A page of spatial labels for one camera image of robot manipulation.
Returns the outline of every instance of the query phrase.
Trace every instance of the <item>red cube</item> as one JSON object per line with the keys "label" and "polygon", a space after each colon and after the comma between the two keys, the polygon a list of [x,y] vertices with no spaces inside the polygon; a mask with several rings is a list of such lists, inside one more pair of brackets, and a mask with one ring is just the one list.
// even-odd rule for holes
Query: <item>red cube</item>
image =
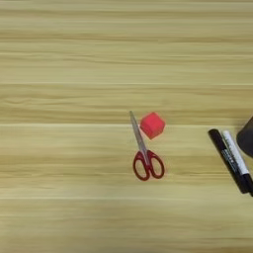
{"label": "red cube", "polygon": [[144,117],[140,122],[140,128],[150,138],[154,138],[163,132],[165,122],[155,113]]}

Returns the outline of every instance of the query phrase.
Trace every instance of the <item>black marker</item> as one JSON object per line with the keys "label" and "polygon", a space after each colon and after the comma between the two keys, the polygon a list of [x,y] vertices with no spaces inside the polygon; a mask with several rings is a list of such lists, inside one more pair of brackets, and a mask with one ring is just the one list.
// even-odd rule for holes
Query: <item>black marker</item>
{"label": "black marker", "polygon": [[248,193],[246,182],[240,175],[238,165],[230,154],[229,150],[226,148],[219,131],[217,129],[211,129],[209,130],[209,135],[241,193]]}
{"label": "black marker", "polygon": [[233,138],[232,138],[230,132],[228,130],[224,130],[222,132],[222,136],[224,138],[224,141],[225,141],[227,147],[230,150],[230,153],[232,154],[234,160],[236,161],[236,163],[238,165],[240,174],[244,178],[251,196],[253,196],[253,181],[252,181],[252,178],[250,176],[248,168],[247,168],[247,166],[246,166],[239,150],[237,149],[237,147],[236,147],[236,145],[233,141]]}

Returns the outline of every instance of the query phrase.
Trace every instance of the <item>red scissors handle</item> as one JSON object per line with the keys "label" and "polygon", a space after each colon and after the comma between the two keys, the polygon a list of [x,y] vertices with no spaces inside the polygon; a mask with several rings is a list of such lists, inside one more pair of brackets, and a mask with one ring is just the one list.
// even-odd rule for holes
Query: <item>red scissors handle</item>
{"label": "red scissors handle", "polygon": [[[160,159],[160,157],[158,155],[156,155],[155,153],[153,153],[150,150],[147,150],[147,159],[149,164],[146,163],[144,155],[142,154],[141,151],[138,151],[133,159],[133,163],[132,163],[132,167],[133,167],[133,171],[134,174],[136,175],[136,177],[142,181],[147,181],[150,178],[150,174],[152,175],[153,178],[156,179],[160,179],[164,176],[165,173],[165,168],[163,165],[162,160]],[[161,166],[161,172],[160,174],[156,174],[154,167],[152,165],[152,159],[155,159],[159,162],[160,166]],[[140,161],[143,165],[144,171],[145,171],[145,175],[141,176],[137,169],[136,169],[136,162]]]}

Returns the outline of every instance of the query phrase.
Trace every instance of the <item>black object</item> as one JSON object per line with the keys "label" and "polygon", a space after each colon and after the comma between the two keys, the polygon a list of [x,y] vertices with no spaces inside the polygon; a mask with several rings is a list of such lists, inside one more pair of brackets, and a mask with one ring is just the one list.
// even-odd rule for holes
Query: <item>black object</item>
{"label": "black object", "polygon": [[237,143],[243,152],[253,157],[253,117],[237,134]]}
{"label": "black object", "polygon": [[217,129],[211,129],[209,130],[209,135],[241,193],[248,193],[249,190],[245,179],[240,175],[238,165],[230,154],[229,150],[226,148],[219,131]]}

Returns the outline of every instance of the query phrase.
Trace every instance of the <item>wooden table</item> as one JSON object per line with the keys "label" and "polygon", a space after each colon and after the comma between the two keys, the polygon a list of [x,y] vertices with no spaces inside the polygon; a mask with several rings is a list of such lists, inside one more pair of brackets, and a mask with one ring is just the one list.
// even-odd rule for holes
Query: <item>wooden table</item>
{"label": "wooden table", "polygon": [[[207,131],[252,116],[252,32],[251,0],[0,1],[0,252],[251,253]],[[167,123],[162,180],[129,110]]]}

